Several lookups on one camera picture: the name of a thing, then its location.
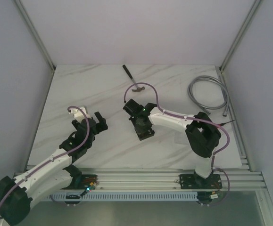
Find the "black fuse box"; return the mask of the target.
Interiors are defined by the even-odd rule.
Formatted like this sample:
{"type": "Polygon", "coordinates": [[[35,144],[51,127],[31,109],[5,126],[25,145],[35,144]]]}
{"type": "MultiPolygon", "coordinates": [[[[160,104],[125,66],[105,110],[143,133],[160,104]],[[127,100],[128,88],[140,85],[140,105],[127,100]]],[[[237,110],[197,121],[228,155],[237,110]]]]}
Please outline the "black fuse box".
{"type": "Polygon", "coordinates": [[[154,130],[149,126],[137,126],[135,131],[140,141],[150,138],[155,134],[154,130]]]}

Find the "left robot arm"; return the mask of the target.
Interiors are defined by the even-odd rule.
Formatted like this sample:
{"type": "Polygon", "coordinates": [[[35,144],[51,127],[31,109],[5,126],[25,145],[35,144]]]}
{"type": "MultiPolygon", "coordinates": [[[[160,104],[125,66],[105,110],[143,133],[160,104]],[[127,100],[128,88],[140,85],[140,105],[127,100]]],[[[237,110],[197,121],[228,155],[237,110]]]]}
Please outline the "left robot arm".
{"type": "Polygon", "coordinates": [[[22,222],[30,210],[57,190],[77,189],[82,173],[74,163],[91,148],[95,136],[108,129],[106,119],[95,112],[97,120],[85,108],[71,108],[73,132],[47,159],[14,178],[0,180],[0,219],[10,226],[22,222]]]}

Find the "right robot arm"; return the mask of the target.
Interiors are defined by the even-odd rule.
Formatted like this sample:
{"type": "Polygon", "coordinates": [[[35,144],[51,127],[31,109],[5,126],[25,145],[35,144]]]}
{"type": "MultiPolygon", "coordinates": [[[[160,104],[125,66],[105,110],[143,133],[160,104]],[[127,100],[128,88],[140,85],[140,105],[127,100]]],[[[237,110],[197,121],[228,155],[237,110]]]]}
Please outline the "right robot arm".
{"type": "Polygon", "coordinates": [[[163,126],[185,134],[197,155],[194,182],[200,188],[210,184],[212,153],[219,145],[221,133],[215,125],[207,123],[211,121],[207,114],[183,115],[160,110],[153,103],[142,106],[133,99],[125,102],[123,110],[129,114],[140,141],[154,136],[152,126],[163,126]]]}

